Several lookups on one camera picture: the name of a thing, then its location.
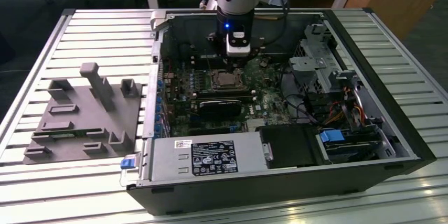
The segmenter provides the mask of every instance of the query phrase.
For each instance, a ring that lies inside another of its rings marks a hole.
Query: floor
[[[0,64],[0,120],[16,97],[40,50],[65,8],[146,8],[145,0],[0,0],[0,33],[16,56]],[[161,7],[192,8],[200,0],[160,0]],[[448,90],[448,0],[436,0],[416,25],[405,46]],[[0,62],[5,58],[0,46]]]

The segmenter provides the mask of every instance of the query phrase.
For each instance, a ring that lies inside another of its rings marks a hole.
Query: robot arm
[[[280,0],[262,1],[281,5]],[[206,4],[206,9],[216,7],[217,10],[217,30],[208,40],[217,55],[226,61],[229,70],[245,65],[256,56],[262,44],[261,41],[254,41],[260,40],[258,38],[250,37],[257,3],[258,0],[209,0]]]

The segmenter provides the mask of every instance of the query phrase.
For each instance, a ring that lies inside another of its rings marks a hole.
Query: white label
[[[176,140],[174,141],[174,148],[190,148],[192,140]]]

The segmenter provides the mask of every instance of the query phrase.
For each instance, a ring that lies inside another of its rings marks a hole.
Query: aluminum extrusion table
[[[121,158],[22,165],[53,78],[73,86],[82,62],[100,65],[109,83],[133,78],[146,84],[150,63],[150,10],[65,12],[0,125],[0,222],[36,223],[421,223],[448,216],[448,95],[374,14],[361,9],[334,13],[380,75],[437,161],[393,177],[365,192],[256,206],[152,216],[124,191]],[[144,87],[136,150],[141,147]],[[129,172],[126,179],[133,179]]]

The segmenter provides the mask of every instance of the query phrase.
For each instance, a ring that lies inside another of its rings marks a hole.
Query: green circuit board
[[[244,69],[236,70],[241,75],[241,88],[254,90],[256,100],[242,102],[241,113],[224,120],[204,120],[197,114],[194,93],[213,91],[213,71],[178,69],[174,72],[168,89],[168,106],[170,110],[170,136],[189,136],[201,129],[214,129],[217,132],[246,132],[246,120],[262,119],[265,125],[290,122],[288,110],[284,107],[278,88],[276,65],[262,65],[262,59],[253,59]]]

